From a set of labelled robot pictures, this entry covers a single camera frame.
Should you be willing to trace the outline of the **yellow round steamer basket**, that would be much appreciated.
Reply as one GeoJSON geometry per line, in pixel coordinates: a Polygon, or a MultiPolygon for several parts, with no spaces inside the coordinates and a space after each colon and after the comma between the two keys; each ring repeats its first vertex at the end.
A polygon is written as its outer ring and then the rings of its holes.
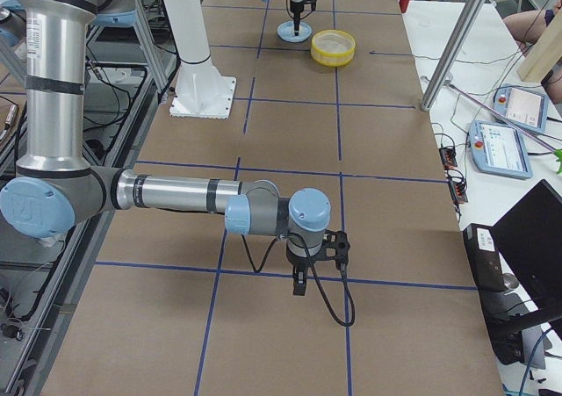
{"type": "Polygon", "coordinates": [[[310,53],[320,65],[337,68],[350,63],[355,50],[356,41],[349,33],[329,29],[317,32],[312,37],[310,53]]]}

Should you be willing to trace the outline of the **light blue plate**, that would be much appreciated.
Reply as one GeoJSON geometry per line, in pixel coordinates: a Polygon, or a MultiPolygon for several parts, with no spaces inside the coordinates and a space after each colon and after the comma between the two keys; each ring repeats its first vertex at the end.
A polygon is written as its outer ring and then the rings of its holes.
{"type": "Polygon", "coordinates": [[[310,38],[312,33],[312,27],[305,22],[301,22],[299,24],[298,31],[295,30],[294,23],[291,20],[286,21],[277,27],[277,36],[281,40],[289,43],[304,42],[310,38]]]}

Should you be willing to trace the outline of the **black laptop computer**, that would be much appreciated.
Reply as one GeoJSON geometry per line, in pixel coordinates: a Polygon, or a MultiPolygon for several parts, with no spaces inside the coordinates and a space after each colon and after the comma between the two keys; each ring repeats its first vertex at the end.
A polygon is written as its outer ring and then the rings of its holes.
{"type": "Polygon", "coordinates": [[[494,354],[543,369],[545,323],[561,331],[561,197],[544,179],[494,225],[463,232],[494,354]]]}

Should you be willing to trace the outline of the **near blue teach pendant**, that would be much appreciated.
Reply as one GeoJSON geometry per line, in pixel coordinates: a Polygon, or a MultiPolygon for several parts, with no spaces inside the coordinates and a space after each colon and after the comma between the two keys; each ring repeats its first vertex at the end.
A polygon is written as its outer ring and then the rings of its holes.
{"type": "Polygon", "coordinates": [[[474,120],[468,138],[472,159],[479,171],[516,179],[533,177],[522,134],[514,128],[474,120]]]}

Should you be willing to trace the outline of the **blue teach pendant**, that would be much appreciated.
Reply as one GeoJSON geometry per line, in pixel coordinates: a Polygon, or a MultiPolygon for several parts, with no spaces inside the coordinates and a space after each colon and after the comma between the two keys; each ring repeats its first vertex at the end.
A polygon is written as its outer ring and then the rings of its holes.
{"type": "Polygon", "coordinates": [[[502,85],[494,94],[494,109],[511,122],[533,132],[545,131],[547,96],[511,84],[502,85]]]}
{"type": "Polygon", "coordinates": [[[472,159],[479,171],[516,179],[533,177],[522,134],[514,128],[474,120],[468,138],[472,159]]]}

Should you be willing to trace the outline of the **seated person beige shirt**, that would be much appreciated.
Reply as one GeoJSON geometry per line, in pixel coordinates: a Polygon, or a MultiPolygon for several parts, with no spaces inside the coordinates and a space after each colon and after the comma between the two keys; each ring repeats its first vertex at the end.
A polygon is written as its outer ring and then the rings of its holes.
{"type": "Polygon", "coordinates": [[[523,11],[503,19],[512,38],[522,51],[534,45],[560,11],[559,6],[547,10],[523,11]]]}

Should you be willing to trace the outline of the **far blue teach pendant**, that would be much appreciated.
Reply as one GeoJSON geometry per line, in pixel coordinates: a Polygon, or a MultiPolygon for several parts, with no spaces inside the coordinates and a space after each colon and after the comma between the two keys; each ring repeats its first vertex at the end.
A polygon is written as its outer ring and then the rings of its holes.
{"type": "Polygon", "coordinates": [[[545,131],[547,96],[511,84],[502,85],[494,94],[494,109],[511,122],[533,132],[545,131]]]}

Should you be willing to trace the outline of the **metal reacher grabber stick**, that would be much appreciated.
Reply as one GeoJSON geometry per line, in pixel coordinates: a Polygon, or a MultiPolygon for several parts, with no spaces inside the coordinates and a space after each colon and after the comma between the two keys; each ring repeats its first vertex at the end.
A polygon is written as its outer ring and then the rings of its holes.
{"type": "Polygon", "coordinates": [[[444,87],[494,118],[490,121],[474,117],[468,127],[461,129],[479,171],[517,179],[532,178],[526,140],[535,142],[561,163],[561,150],[541,139],[547,120],[545,95],[519,85],[504,84],[495,92],[493,104],[489,106],[450,81],[444,87]]]}

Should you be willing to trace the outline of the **white pedestal column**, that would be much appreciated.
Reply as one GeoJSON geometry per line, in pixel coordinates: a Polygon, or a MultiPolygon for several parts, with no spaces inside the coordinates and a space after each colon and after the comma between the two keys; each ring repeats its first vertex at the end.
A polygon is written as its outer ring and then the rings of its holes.
{"type": "Polygon", "coordinates": [[[175,117],[227,119],[236,79],[213,64],[200,0],[163,0],[177,46],[180,68],[170,114],[175,117]]]}

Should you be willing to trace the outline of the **aluminium frame post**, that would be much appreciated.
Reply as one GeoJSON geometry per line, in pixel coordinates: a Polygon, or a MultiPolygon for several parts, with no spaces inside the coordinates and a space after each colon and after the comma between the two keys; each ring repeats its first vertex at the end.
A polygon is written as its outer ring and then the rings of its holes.
{"type": "Polygon", "coordinates": [[[460,49],[485,1],[466,1],[421,100],[421,109],[423,111],[429,112],[436,101],[440,89],[444,86],[446,76],[457,59],[460,49]]]}

